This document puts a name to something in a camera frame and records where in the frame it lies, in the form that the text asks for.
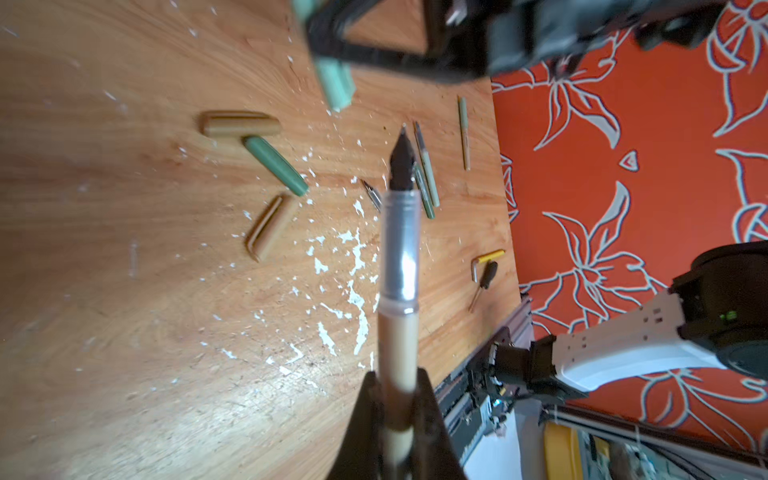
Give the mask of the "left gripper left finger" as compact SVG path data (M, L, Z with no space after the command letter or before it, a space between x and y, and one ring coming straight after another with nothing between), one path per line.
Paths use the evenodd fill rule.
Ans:
M383 423L380 386L369 371L363 378L339 452L327 479L372 480L381 477Z

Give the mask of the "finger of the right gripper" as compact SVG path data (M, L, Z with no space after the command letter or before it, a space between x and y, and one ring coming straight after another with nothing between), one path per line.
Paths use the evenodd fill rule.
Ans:
M327 57L437 57L447 42L448 12L452 1L422 1L424 30L427 41L425 53L396 50L392 47L356 43L347 38L347 31L380 1L328 1L323 5L323 55Z
M449 11L447 24L447 42L437 57L328 58L446 84L465 83L486 77L487 16L472 11ZM327 57L323 55L323 11L317 11L309 18L305 30L310 51Z

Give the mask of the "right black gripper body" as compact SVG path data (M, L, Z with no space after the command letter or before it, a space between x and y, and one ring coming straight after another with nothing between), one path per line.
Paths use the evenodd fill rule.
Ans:
M644 51L662 43L695 48L725 6L724 1L509 1L486 23L486 73L545 63L554 75L571 75L588 52L625 30Z

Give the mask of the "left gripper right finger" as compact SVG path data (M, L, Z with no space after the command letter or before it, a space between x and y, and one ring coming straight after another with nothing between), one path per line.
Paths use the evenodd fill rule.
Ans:
M427 371L417 369L411 451L413 479L464 479Z

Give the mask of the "mint green pen cap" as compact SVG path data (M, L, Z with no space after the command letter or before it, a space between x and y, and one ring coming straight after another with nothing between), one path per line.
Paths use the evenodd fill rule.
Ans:
M309 18L325 4L321 0L292 0L296 20L305 29ZM310 54L318 83L328 109L341 112L351 105L356 86L348 65L337 59Z

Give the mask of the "beige fountain pen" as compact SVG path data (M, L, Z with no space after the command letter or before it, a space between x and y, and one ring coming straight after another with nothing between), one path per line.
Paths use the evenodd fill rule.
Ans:
M383 470L390 478L406 472L414 438L422 211L414 168L415 152L402 128L390 156L389 190L383 198L378 306Z

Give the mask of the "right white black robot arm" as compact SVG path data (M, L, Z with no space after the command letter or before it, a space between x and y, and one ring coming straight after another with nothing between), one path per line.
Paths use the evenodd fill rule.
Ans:
M349 41L346 30L370 1L325 1L304 21L319 60L461 83L544 65L571 77L612 33L634 28L638 43L694 46L712 31L721 1L428 1L427 50L413 53ZM740 240L699 255L646 304L581 333L547 336L528 348L492 343L478 356L488 381L523 387L548 402L583 398L632 376L680 368L767 375L767 244Z

